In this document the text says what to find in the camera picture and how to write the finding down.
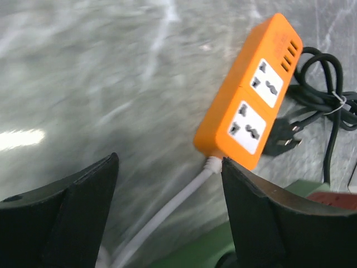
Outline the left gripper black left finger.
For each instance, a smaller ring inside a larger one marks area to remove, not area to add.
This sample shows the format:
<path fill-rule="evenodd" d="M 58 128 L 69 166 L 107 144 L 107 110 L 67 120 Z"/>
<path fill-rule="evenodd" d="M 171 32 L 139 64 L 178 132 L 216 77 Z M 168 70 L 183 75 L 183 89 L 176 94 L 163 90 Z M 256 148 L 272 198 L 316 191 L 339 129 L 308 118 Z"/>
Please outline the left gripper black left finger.
<path fill-rule="evenodd" d="M 1 267 L 95 267 L 119 170 L 112 153 L 1 201 Z"/>

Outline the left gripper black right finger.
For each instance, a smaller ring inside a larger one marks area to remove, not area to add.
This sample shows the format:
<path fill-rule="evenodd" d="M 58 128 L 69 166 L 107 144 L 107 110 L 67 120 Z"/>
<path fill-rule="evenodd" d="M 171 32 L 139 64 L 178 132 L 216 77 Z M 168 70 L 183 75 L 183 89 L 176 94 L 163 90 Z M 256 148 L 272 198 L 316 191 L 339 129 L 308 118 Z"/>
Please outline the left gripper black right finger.
<path fill-rule="evenodd" d="M 295 195 L 223 160 L 239 267 L 355 267 L 356 212 Z"/>

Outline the green power strip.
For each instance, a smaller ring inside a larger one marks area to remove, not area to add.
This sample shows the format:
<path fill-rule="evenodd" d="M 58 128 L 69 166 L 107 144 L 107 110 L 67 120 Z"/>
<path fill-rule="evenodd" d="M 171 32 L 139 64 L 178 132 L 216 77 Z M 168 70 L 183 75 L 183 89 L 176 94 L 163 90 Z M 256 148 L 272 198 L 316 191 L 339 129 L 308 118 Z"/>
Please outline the green power strip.
<path fill-rule="evenodd" d="M 231 234 L 225 222 L 168 256 L 150 264 L 151 268 L 239 267 Z"/>

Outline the red cube socket adapter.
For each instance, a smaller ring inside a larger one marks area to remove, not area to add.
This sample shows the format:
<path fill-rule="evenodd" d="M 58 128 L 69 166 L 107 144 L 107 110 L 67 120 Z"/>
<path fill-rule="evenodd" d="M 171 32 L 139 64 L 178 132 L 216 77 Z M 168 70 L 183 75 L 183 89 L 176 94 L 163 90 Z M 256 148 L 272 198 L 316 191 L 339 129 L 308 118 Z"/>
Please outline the red cube socket adapter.
<path fill-rule="evenodd" d="M 351 193 L 314 192 L 306 197 L 324 205 L 349 210 L 357 209 L 357 195 Z"/>

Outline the orange power strip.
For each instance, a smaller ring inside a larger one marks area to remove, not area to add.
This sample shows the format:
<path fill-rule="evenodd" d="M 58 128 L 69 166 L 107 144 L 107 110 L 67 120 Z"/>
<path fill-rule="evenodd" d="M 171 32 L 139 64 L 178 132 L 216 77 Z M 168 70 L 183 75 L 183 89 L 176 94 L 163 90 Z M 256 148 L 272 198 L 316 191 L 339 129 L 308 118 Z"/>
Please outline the orange power strip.
<path fill-rule="evenodd" d="M 301 38 L 281 13 L 254 27 L 196 131 L 196 149 L 253 170 L 302 49 Z"/>

